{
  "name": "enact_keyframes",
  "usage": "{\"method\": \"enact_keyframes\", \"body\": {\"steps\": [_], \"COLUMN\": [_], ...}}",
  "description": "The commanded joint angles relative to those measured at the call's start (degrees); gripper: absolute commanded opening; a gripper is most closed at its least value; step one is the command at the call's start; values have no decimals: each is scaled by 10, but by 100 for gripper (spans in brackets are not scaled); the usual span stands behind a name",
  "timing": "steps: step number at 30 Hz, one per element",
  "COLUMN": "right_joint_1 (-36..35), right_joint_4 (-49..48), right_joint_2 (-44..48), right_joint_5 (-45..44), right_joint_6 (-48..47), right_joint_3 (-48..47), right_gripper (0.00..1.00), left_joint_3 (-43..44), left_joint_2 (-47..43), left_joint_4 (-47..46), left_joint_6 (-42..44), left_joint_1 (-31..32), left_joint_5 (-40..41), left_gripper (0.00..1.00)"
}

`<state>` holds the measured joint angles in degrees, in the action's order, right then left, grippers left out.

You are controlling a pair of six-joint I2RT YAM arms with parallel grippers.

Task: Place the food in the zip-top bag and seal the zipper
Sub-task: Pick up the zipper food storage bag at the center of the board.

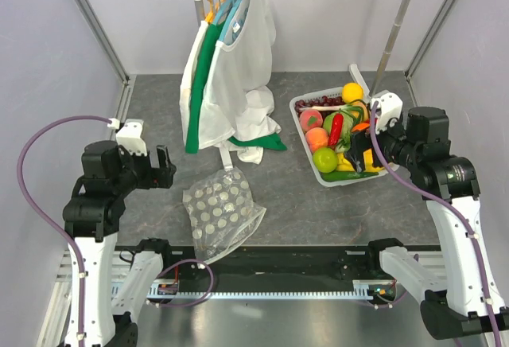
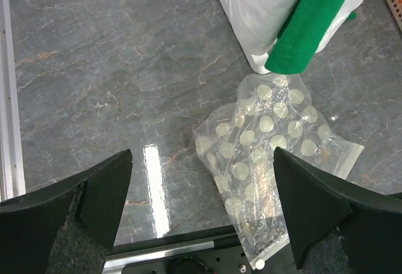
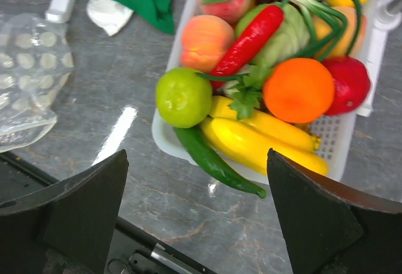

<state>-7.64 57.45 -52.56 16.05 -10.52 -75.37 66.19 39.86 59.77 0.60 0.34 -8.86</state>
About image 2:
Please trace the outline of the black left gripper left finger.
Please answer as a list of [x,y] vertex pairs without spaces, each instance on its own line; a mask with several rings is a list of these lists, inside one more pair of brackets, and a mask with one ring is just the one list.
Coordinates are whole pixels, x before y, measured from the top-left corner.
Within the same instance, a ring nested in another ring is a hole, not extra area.
[[64,180],[1,203],[1,273],[101,273],[130,184],[123,150]]

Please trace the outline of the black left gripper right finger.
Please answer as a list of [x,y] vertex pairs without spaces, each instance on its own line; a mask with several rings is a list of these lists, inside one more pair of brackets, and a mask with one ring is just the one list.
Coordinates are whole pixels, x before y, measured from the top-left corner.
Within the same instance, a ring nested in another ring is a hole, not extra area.
[[274,176],[303,273],[401,273],[401,194],[383,195],[282,149]]

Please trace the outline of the clear zip top bag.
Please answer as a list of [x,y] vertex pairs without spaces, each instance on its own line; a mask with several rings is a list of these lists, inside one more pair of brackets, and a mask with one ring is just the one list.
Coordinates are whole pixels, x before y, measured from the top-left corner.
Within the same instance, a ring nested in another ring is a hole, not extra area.
[[275,148],[339,178],[347,178],[364,149],[331,131],[299,75],[248,75],[237,101],[216,109],[194,138],[254,270],[289,242],[274,177]]

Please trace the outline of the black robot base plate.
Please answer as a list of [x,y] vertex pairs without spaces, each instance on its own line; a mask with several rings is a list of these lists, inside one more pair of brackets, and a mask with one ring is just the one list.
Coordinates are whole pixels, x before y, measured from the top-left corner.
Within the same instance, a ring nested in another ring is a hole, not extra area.
[[290,245],[252,269],[233,226],[116,246],[103,273],[301,273]]

